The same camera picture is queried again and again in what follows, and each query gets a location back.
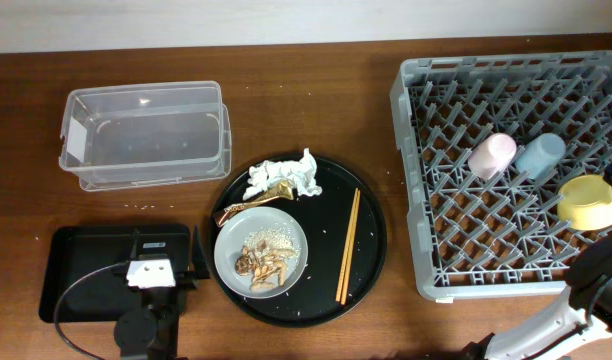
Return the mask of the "yellow bowl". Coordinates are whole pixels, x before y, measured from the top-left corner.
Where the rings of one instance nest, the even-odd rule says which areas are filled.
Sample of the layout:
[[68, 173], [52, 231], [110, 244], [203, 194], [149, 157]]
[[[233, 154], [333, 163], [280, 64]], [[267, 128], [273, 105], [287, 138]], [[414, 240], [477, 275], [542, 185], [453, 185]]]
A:
[[612, 226], [612, 187], [600, 175], [575, 177], [558, 192], [557, 215], [575, 230], [594, 231]]

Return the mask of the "grey plate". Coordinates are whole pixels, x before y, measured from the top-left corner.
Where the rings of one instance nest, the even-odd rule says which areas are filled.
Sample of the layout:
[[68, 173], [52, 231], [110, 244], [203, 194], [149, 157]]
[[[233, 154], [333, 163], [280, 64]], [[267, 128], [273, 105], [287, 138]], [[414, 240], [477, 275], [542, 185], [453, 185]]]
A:
[[[288, 261], [288, 278], [283, 287], [252, 292], [251, 276], [239, 276], [234, 270], [234, 265], [247, 236], [262, 228], [284, 229], [289, 232], [295, 246], [300, 249], [300, 254], [296, 260]], [[214, 261], [219, 278], [236, 294], [251, 299], [267, 299], [286, 292], [300, 279], [307, 260], [308, 241], [305, 232], [292, 216], [272, 207], [253, 208], [235, 215], [219, 232], [214, 249]]]

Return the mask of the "food scraps pile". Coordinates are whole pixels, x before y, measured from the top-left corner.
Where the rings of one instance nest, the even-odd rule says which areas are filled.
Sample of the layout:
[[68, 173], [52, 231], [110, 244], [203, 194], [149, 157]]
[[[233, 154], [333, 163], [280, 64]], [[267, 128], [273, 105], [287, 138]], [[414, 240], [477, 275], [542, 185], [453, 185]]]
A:
[[239, 276], [251, 276], [252, 292], [272, 290], [285, 285], [288, 261], [296, 260], [299, 254], [289, 232], [262, 228], [247, 236], [234, 270]]

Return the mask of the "blue plastic cup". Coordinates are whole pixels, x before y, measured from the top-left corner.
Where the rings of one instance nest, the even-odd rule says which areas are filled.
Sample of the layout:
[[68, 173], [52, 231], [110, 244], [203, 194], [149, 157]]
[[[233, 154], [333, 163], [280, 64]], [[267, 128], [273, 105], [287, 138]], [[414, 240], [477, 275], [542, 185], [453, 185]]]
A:
[[531, 141], [514, 165], [519, 173], [537, 179], [553, 169], [564, 157], [566, 144], [554, 133], [545, 133]]

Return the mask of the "pink plastic cup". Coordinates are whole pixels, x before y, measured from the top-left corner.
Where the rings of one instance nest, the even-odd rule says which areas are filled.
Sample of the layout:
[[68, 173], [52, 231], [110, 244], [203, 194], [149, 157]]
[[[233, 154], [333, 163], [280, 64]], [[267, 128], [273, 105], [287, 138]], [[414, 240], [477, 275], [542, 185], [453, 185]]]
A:
[[494, 133], [478, 145], [467, 160], [470, 171], [484, 180], [503, 172], [517, 151], [513, 138], [504, 133]]

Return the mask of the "white napkin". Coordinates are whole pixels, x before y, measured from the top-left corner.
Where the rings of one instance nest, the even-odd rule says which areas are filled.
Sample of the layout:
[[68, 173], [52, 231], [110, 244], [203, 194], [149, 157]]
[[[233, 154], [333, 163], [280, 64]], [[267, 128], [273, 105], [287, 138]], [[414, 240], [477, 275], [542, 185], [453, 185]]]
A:
[[249, 168], [248, 187], [242, 199], [249, 200], [283, 180], [287, 180], [299, 196], [319, 196], [323, 190], [316, 182], [316, 173], [317, 163], [309, 148], [303, 150], [300, 160], [265, 160]]

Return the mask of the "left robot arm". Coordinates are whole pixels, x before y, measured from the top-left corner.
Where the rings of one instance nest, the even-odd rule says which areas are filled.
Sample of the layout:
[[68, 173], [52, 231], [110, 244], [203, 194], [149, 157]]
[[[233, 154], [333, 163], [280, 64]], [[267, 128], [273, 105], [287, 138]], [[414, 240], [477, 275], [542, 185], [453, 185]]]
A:
[[123, 314], [114, 327], [122, 359], [175, 359], [179, 320], [187, 294], [210, 277], [195, 231], [142, 233], [134, 230], [133, 246], [122, 272], [140, 305]]

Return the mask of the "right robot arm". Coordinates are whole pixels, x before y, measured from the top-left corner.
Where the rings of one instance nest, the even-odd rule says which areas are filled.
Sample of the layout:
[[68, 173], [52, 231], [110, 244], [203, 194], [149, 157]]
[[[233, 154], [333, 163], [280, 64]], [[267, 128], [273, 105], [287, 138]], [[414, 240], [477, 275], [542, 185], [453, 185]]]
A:
[[[612, 227], [612, 163], [602, 175], [584, 175], [559, 190], [558, 216], [572, 228]], [[612, 230], [586, 248], [565, 274], [566, 286], [542, 311], [501, 334], [466, 346], [460, 359], [559, 359], [612, 337]]]

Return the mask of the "grey dishwasher rack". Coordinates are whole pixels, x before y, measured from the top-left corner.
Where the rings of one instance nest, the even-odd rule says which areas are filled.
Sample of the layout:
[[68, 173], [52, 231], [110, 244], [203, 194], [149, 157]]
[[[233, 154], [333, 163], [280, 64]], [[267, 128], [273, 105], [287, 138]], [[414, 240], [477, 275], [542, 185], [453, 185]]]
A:
[[[409, 59], [390, 91], [408, 190], [416, 285], [426, 299], [551, 295], [605, 230], [558, 217], [559, 188], [612, 163], [612, 51]], [[530, 179], [467, 164], [503, 133], [519, 150], [546, 133], [563, 159]]]

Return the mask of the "round black serving tray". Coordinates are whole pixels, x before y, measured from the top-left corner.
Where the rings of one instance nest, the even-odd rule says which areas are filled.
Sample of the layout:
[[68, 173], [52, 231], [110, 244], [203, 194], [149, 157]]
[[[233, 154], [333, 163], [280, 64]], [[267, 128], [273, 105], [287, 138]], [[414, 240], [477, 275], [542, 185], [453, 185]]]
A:
[[[217, 251], [222, 229], [211, 220], [207, 237], [208, 264], [218, 284], [246, 314], [268, 324], [283, 327], [309, 327], [343, 316], [371, 291], [382, 270], [387, 250], [387, 228], [379, 201], [367, 183], [342, 163], [316, 156], [315, 179], [323, 193], [294, 201], [274, 200], [270, 206], [291, 215], [305, 232], [308, 245], [305, 267], [296, 284], [278, 295], [254, 299], [228, 286], [228, 278], [250, 286], [248, 277], [234, 271], [220, 271], [217, 264], [235, 261], [242, 245], [228, 255]], [[335, 300], [341, 261], [346, 242], [354, 192], [360, 192], [357, 227], [344, 304]]]

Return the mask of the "clear plastic storage bin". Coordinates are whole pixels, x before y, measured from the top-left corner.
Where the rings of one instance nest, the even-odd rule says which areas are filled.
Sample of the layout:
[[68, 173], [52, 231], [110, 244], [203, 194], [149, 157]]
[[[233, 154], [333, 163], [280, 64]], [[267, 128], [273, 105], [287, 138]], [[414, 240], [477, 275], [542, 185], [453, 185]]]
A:
[[84, 88], [67, 98], [59, 166], [88, 192], [220, 180], [232, 169], [215, 81]]

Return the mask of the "gold coffee sachet wrapper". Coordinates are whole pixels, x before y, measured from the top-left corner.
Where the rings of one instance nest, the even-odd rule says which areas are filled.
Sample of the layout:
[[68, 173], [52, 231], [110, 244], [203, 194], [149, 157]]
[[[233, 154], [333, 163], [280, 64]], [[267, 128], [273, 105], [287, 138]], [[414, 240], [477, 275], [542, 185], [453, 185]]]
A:
[[229, 221], [236, 214], [276, 199], [287, 199], [293, 200], [293, 188], [288, 180], [282, 180], [277, 185], [270, 188], [268, 191], [262, 193], [252, 200], [246, 200], [241, 203], [235, 203], [225, 207], [224, 209], [213, 214], [213, 220], [218, 227], [222, 227], [227, 221]]

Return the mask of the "right wooden chopstick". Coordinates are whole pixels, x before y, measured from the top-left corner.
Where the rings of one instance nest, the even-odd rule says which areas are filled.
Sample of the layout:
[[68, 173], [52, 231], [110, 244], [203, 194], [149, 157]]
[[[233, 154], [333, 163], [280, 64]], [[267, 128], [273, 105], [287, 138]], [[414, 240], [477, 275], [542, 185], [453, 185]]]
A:
[[342, 292], [342, 303], [341, 305], [344, 306], [347, 302], [347, 298], [348, 298], [348, 287], [349, 287], [349, 282], [350, 282], [350, 273], [351, 273], [351, 268], [352, 268], [352, 259], [353, 259], [353, 250], [354, 250], [354, 243], [355, 243], [355, 235], [356, 235], [356, 229], [357, 229], [357, 222], [358, 222], [358, 215], [359, 215], [359, 207], [360, 207], [360, 201], [361, 201], [361, 192], [360, 192], [360, 196], [359, 196], [359, 203], [358, 203], [358, 211], [357, 211], [357, 217], [356, 217], [356, 221], [354, 223], [353, 226], [353, 232], [351, 235], [351, 242], [350, 242], [350, 248], [349, 248], [349, 257], [348, 257], [348, 261], [347, 261], [347, 268], [346, 268], [346, 273], [345, 273], [345, 282], [344, 282], [344, 287], [343, 287], [343, 292]]

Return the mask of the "wooden chopstick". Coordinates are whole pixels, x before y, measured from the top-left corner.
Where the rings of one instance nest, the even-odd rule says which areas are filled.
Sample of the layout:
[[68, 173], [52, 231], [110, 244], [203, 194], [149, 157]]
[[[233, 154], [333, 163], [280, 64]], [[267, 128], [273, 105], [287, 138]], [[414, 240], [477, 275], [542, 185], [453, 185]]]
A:
[[353, 232], [351, 235], [351, 242], [350, 242], [350, 248], [349, 248], [349, 257], [348, 257], [348, 261], [347, 261], [347, 268], [346, 268], [346, 273], [345, 273], [345, 282], [344, 282], [344, 287], [343, 287], [343, 292], [342, 292], [342, 303], [341, 305], [344, 306], [347, 302], [347, 298], [348, 298], [348, 287], [349, 287], [349, 282], [350, 282], [350, 273], [351, 273], [351, 268], [352, 268], [352, 259], [353, 259], [353, 250], [354, 250], [354, 243], [355, 243], [355, 235], [356, 235], [356, 229], [357, 229], [357, 222], [358, 222], [358, 215], [359, 215], [359, 207], [360, 207], [360, 201], [361, 201], [361, 192], [360, 192], [360, 196], [359, 196], [359, 203], [358, 203], [358, 211], [357, 211], [357, 217], [356, 217], [356, 221], [354, 223], [353, 226]]
[[347, 268], [347, 261], [349, 257], [348, 254], [349, 254], [349, 248], [350, 248], [350, 242], [351, 242], [351, 235], [352, 235], [353, 226], [354, 226], [354, 223], [357, 217], [359, 196], [360, 196], [360, 191], [358, 188], [356, 188], [354, 191], [354, 198], [353, 198], [353, 203], [352, 203], [349, 221], [348, 221], [345, 245], [344, 245], [344, 250], [343, 250], [343, 255], [342, 255], [342, 262], [340, 266], [340, 273], [339, 273], [338, 285], [337, 285], [336, 296], [335, 296], [335, 301], [337, 301], [340, 304], [342, 303], [342, 292], [343, 292], [343, 287], [344, 287], [344, 282], [345, 282], [344, 279], [345, 279], [345, 273], [346, 273], [346, 268]]

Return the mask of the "left wooden chopstick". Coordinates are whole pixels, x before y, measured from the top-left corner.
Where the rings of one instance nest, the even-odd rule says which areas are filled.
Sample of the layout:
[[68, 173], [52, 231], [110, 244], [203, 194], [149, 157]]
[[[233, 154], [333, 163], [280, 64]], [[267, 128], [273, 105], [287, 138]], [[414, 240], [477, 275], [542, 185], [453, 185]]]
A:
[[353, 203], [352, 203], [349, 221], [348, 221], [345, 245], [344, 245], [344, 250], [343, 250], [343, 255], [342, 255], [342, 262], [340, 266], [340, 273], [339, 273], [338, 285], [337, 285], [336, 296], [335, 296], [335, 301], [337, 301], [340, 304], [342, 303], [342, 292], [343, 292], [343, 287], [344, 287], [344, 282], [345, 282], [344, 279], [345, 279], [345, 273], [346, 273], [346, 268], [347, 268], [347, 261], [349, 257], [348, 254], [349, 254], [349, 248], [350, 248], [350, 242], [351, 242], [351, 235], [352, 235], [353, 226], [354, 226], [354, 223], [357, 217], [359, 196], [360, 196], [360, 191], [358, 188], [356, 188], [354, 191], [354, 198], [353, 198]]

